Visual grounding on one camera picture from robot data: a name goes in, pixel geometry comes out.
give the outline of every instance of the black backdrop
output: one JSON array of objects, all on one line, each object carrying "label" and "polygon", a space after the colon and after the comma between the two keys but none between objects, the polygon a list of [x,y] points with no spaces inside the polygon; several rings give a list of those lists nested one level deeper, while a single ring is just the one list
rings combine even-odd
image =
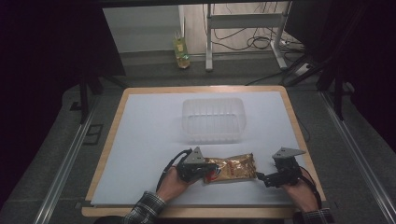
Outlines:
[{"label": "black backdrop", "polygon": [[46,138],[63,93],[95,69],[125,74],[100,7],[1,1],[0,30],[3,204]]},{"label": "black backdrop", "polygon": [[[331,55],[361,0],[292,3],[286,31],[302,41],[316,62]],[[370,1],[339,65],[355,91],[352,103],[396,151],[396,1]]]}]

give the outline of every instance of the cable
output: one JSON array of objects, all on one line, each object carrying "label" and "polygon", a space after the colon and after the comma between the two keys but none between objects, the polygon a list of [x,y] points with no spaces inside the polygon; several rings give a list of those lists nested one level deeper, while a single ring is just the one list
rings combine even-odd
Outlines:
[{"label": "cable", "polygon": [[233,14],[233,13],[231,12],[231,10],[228,8],[228,3],[225,4],[225,7],[227,7],[227,9],[228,9],[228,11],[230,12],[230,14]]},{"label": "cable", "polygon": [[[245,86],[250,86],[250,85],[252,85],[252,84],[255,84],[256,82],[265,80],[265,79],[270,78],[270,77],[279,76],[279,75],[285,75],[285,77],[286,77],[290,72],[292,72],[292,71],[294,70],[294,68],[297,66],[297,64],[299,64],[299,63],[300,63],[302,60],[304,60],[306,57],[307,57],[307,55],[304,54],[303,56],[301,56],[300,58],[298,58],[294,63],[292,63],[286,70],[283,70],[283,71],[281,71],[281,72],[272,74],[272,75],[270,75],[270,76],[268,76],[268,77],[261,77],[261,78],[259,78],[259,79],[256,79],[256,80],[254,80],[254,81],[251,81],[251,82],[245,84]],[[283,81],[286,79],[285,77],[282,78],[282,80],[279,82],[279,85],[283,86]]]},{"label": "cable", "polygon": [[[268,31],[270,31],[272,34],[274,34],[274,35],[277,35],[277,32],[275,32],[275,31],[273,31],[272,29],[270,29],[270,28],[268,28],[268,27],[263,27],[262,28],[263,30],[264,29],[267,29]],[[283,40],[283,41],[287,41],[287,42],[289,42],[289,43],[291,43],[291,44],[303,44],[303,43],[301,43],[301,42],[296,42],[296,41],[289,41],[289,40],[287,40],[287,39],[284,39],[284,38],[280,38],[281,40]]]},{"label": "cable", "polygon": [[292,51],[294,51],[294,52],[304,52],[303,49],[291,49],[291,48],[288,48],[285,45],[281,45],[281,44],[279,44],[279,48],[283,49],[285,51],[290,51],[290,52],[292,52]]},{"label": "cable", "polygon": [[320,194],[318,192],[317,184],[315,183],[314,178],[312,178],[311,174],[309,174],[309,172],[304,167],[300,166],[300,168],[305,170],[308,173],[309,178],[312,180],[312,182],[311,182],[311,180],[309,180],[308,178],[303,176],[303,174],[300,174],[300,176],[299,176],[300,179],[302,179],[305,182],[305,184],[307,184],[308,187],[311,188],[312,193],[314,193],[314,196],[317,199],[318,208],[321,209],[322,208],[322,202],[321,202]]},{"label": "cable", "polygon": [[267,2],[265,2],[265,4],[264,4],[264,8],[262,9],[262,13],[264,13],[265,12],[265,9],[267,8]]},{"label": "cable", "polygon": [[275,76],[278,76],[278,75],[282,75],[283,73],[285,73],[285,71],[272,74],[272,75],[270,75],[270,76],[268,76],[268,77],[261,77],[261,78],[259,78],[259,79],[256,79],[256,80],[254,80],[254,81],[251,81],[251,82],[245,84],[245,86],[250,86],[250,85],[252,85],[252,84],[255,84],[256,82],[265,80],[265,79],[270,78],[270,77],[275,77]]},{"label": "cable", "polygon": [[254,9],[253,13],[255,13],[257,8],[259,8],[261,5],[262,5],[262,3],[259,3],[259,5]]},{"label": "cable", "polygon": [[[183,154],[189,155],[191,152],[192,152],[192,149],[183,150],[183,151],[179,152],[171,161],[169,161],[168,165],[166,165],[166,167],[163,169],[163,172],[161,173],[160,180],[158,181],[157,188],[155,191],[158,191],[158,189],[161,186],[161,183],[163,182],[163,179],[166,176],[166,173],[168,173],[168,170],[171,168],[171,166],[174,164],[174,162],[177,160],[177,158],[179,158]],[[180,160],[180,162],[183,162],[186,159],[186,157],[187,156],[183,157]]]},{"label": "cable", "polygon": [[276,12],[277,2],[275,2],[274,13]]},{"label": "cable", "polygon": [[[206,26],[205,26],[205,9],[204,9],[204,5],[202,5],[202,12],[203,12],[203,18],[204,18],[204,29],[205,29],[205,33],[206,33],[206,35],[207,35],[207,30],[206,30]],[[214,4],[214,6],[213,6],[213,14],[215,13],[215,4]],[[233,33],[233,34],[231,34],[231,35],[227,35],[227,36],[224,36],[224,37],[218,37],[217,36],[217,33],[216,33],[216,29],[214,29],[214,34],[215,34],[215,37],[216,37],[216,39],[218,39],[218,40],[223,40],[223,39],[226,39],[226,38],[229,38],[229,37],[231,37],[231,36],[234,36],[234,35],[237,35],[237,34],[239,34],[239,33],[241,33],[242,31],[244,31],[244,30],[246,30],[247,28],[244,28],[244,29],[241,29],[241,30],[239,30],[239,31],[237,31],[237,32],[235,32],[235,33]],[[231,48],[231,47],[229,47],[229,46],[227,46],[227,45],[224,45],[224,44],[221,44],[221,43],[219,43],[219,42],[214,42],[214,41],[211,41],[211,43],[212,44],[215,44],[215,45],[220,45],[220,46],[223,46],[224,48],[227,48],[227,49],[231,49],[231,50],[244,50],[244,49],[249,49],[249,48],[254,48],[254,49],[266,49],[266,48],[268,48],[269,46],[270,46],[270,39],[268,38],[268,37],[264,37],[264,36],[255,36],[255,34],[257,33],[257,31],[259,30],[259,28],[256,28],[256,30],[255,30],[255,32],[254,32],[254,34],[253,34],[253,37],[251,37],[251,38],[249,38],[248,40],[247,40],[247,46],[245,47],[245,48],[241,48],[241,49],[234,49],[234,48]],[[267,44],[264,46],[264,47],[258,47],[257,45],[256,45],[256,42],[258,42],[258,41],[265,41],[265,42],[267,42]]]}]

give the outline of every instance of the snack bag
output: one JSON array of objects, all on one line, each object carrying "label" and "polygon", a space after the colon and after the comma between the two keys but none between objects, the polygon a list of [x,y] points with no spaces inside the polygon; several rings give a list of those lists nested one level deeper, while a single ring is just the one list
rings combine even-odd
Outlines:
[{"label": "snack bag", "polygon": [[252,153],[226,159],[205,158],[205,162],[215,163],[219,167],[207,174],[205,177],[206,184],[222,180],[256,178],[256,165]]}]

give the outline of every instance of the wooden border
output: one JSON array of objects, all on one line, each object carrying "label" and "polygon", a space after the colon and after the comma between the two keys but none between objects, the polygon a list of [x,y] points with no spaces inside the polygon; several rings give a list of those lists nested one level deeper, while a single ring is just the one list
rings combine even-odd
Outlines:
[{"label": "wooden border", "polygon": [[[198,93],[198,92],[247,92],[247,91],[279,91],[286,110],[289,114],[290,123],[296,135],[300,149],[305,150],[303,155],[306,169],[312,175],[317,184],[322,201],[326,201],[323,189],[318,180],[311,156],[306,147],[303,134],[300,130],[297,118],[295,117],[289,96],[285,88],[281,86],[210,86],[210,87],[160,87],[160,88],[129,88],[126,89],[120,100],[113,123],[111,125],[107,140],[98,162],[95,174],[93,175],[91,186],[88,190],[86,201],[92,200],[93,194],[99,183],[100,177],[105,170],[106,162],[110,150],[113,146],[114,138],[119,128],[125,104],[130,94],[152,94],[152,93]],[[125,216],[131,211],[132,207],[111,208],[111,207],[83,207],[81,210],[85,217],[104,217],[104,216]],[[293,207],[167,207],[160,217],[239,217],[239,218],[291,218],[295,212]]]}]

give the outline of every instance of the transparent plastic tray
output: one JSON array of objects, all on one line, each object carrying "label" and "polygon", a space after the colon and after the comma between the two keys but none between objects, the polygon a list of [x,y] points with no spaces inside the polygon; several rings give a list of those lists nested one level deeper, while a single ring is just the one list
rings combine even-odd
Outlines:
[{"label": "transparent plastic tray", "polygon": [[247,124],[239,98],[186,100],[182,113],[183,131],[197,144],[238,141]]}]

